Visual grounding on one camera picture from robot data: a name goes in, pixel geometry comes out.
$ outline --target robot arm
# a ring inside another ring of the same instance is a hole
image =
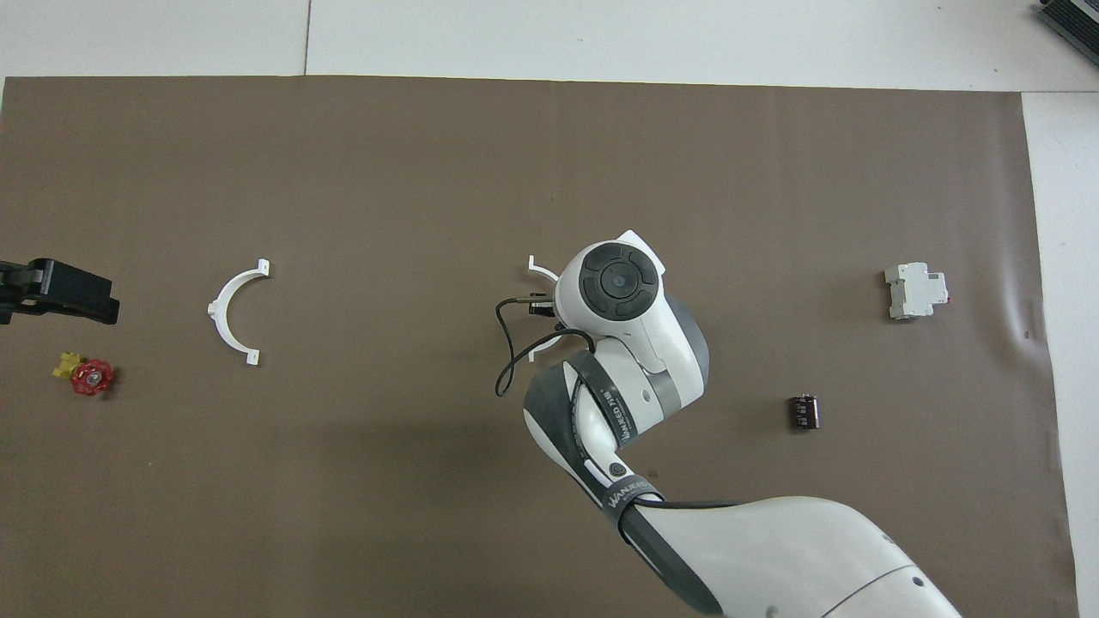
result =
[[[562,273],[554,310],[602,338],[534,377],[524,419],[535,442],[599,506],[680,598],[725,616],[958,616],[880,529],[850,507],[804,497],[746,505],[665,501],[618,451],[702,395],[709,350],[664,290],[637,234],[596,243]]]

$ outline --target red handwheel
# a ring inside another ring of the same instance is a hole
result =
[[[111,364],[92,358],[77,367],[69,382],[73,383],[73,390],[90,397],[107,390],[113,380],[114,369],[111,368]]]

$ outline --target gray strap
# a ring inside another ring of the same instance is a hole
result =
[[[611,520],[611,523],[618,528],[619,519],[622,518],[622,511],[625,507],[630,506],[637,496],[642,494],[656,494],[660,495],[653,487],[652,483],[648,482],[644,476],[636,474],[631,474],[630,476],[623,476],[619,478],[610,487],[603,492],[602,497],[599,499],[599,505],[603,509],[603,515]]]
[[[618,444],[615,451],[636,440],[637,423],[633,420],[629,406],[625,405],[625,398],[595,354],[581,350],[569,356],[566,362],[576,369],[576,375],[588,387],[591,398],[599,406],[599,411],[607,419],[607,427],[611,429],[614,443]]]

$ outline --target valve with red knob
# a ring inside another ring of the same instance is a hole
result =
[[[65,352],[54,369],[54,376],[68,379],[75,393],[91,397],[111,387],[114,369],[107,361],[88,360],[75,352]]]

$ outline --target white floor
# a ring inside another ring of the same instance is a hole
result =
[[[1022,91],[1080,616],[1099,618],[1099,67],[1036,0],[0,0],[0,77],[412,75]]]

